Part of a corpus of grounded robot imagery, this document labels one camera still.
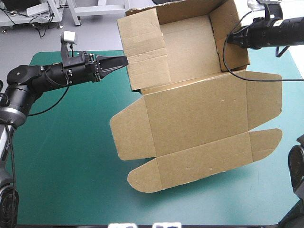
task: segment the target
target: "box flap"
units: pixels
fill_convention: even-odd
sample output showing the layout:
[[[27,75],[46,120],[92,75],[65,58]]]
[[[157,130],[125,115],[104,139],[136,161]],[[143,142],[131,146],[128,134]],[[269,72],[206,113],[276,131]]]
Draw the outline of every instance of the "box flap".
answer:
[[[161,5],[142,9],[131,9],[126,15],[133,15],[149,9],[156,9],[160,24],[171,23],[178,20],[209,14],[227,0],[184,0],[168,2]]]
[[[110,126],[120,159],[156,157],[143,97],[115,115]]]
[[[157,157],[131,171],[128,181],[146,193],[186,184],[267,157],[281,137],[279,129],[242,133]]]
[[[118,20],[132,90],[169,83],[167,49],[156,10]]]
[[[214,39],[216,42],[220,65],[222,71],[227,71],[223,63],[223,47],[227,34],[235,27],[240,20],[234,0],[228,0],[220,7],[210,13],[210,20],[213,27]],[[243,67],[249,64],[247,49],[237,45],[227,44],[226,60],[231,69]]]
[[[246,71],[249,79],[282,79],[280,75]],[[282,82],[249,82],[247,87],[248,128],[253,129],[282,111]]]
[[[280,78],[246,71],[238,74]],[[147,90],[141,106],[131,107],[132,114],[126,108],[112,118],[117,150],[126,160],[162,156],[245,133],[281,113],[280,82],[246,82],[223,73],[206,80],[192,80],[190,84],[176,83],[160,88],[163,90],[152,89],[152,93]],[[141,122],[137,121],[140,112],[145,115]],[[126,127],[114,127],[117,118]],[[147,136],[142,137],[139,131],[149,136],[150,146],[144,150]]]

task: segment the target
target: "green table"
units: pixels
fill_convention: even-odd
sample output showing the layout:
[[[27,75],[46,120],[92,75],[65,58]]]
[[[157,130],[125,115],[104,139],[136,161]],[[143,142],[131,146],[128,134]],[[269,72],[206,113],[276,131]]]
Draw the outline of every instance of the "green table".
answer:
[[[248,69],[300,77],[289,53],[281,59],[274,54],[273,48],[251,51]],[[59,52],[38,53],[31,64],[60,61]],[[51,106],[63,91],[45,93],[32,112]],[[14,138],[19,224],[274,224],[297,202],[287,157],[304,133],[303,83],[284,83],[282,114],[259,127],[284,132],[271,156],[154,194],[137,192],[128,184],[129,171],[147,160],[121,161],[109,126],[113,115],[140,96],[131,92],[126,69],[121,69],[101,83],[71,87],[56,108],[28,118]]]

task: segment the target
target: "open cardboard box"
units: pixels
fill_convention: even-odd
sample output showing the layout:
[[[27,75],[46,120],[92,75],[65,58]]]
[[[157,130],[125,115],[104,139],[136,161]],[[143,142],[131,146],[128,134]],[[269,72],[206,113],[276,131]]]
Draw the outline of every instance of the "open cardboard box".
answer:
[[[269,154],[282,132],[250,132],[281,113],[282,84],[225,73],[222,49],[239,21],[233,0],[186,0],[132,9],[118,20],[132,90],[143,97],[111,119],[122,160],[155,157],[128,181],[156,192],[227,171]],[[231,68],[247,78],[246,49],[228,45]]]

